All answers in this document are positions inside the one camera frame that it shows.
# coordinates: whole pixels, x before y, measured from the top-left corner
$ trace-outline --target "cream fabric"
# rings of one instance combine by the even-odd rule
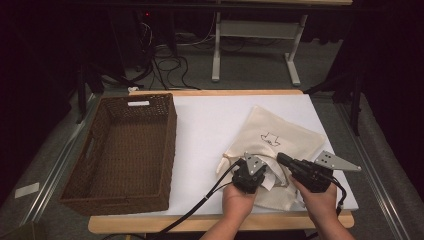
[[[263,187],[258,188],[255,205],[287,211],[296,202],[296,188],[288,178],[290,171],[276,161],[278,152],[299,160],[310,159],[325,140],[326,137],[319,133],[255,106],[236,139],[223,154],[217,177],[220,178],[235,161],[243,158],[245,152],[255,155],[269,166]],[[232,176],[229,173],[222,183],[231,182]]]

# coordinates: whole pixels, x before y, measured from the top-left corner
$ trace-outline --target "cloth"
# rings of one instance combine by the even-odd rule
[[[287,211],[296,201],[296,188],[288,178],[290,171],[280,165],[277,154],[283,152],[299,160],[309,159],[323,146],[326,137],[285,121],[268,110],[255,106],[234,142],[223,154],[217,168],[217,178],[248,152],[269,166],[263,187],[258,188],[255,205]],[[231,182],[229,173],[222,181]]]

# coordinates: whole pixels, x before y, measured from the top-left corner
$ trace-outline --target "human hand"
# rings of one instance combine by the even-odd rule
[[[238,190],[233,184],[224,188],[222,196],[222,210],[224,218],[238,221],[240,224],[250,214],[255,202],[255,194],[246,194]]]
[[[336,185],[331,183],[326,192],[312,193],[294,177],[290,176],[290,180],[299,189],[309,217],[315,224],[323,224],[334,220],[338,221],[336,213]]]

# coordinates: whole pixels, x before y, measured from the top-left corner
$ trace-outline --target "brown wicker basket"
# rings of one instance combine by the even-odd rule
[[[172,94],[100,99],[59,201],[85,216],[168,209],[176,124]]]

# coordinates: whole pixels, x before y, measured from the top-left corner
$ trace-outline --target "right hand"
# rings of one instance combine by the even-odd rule
[[[328,187],[326,192],[312,193],[294,177],[290,176],[290,180],[299,189],[300,195],[303,197],[309,217],[315,224],[327,221],[337,220],[336,198],[337,187],[333,183]]]

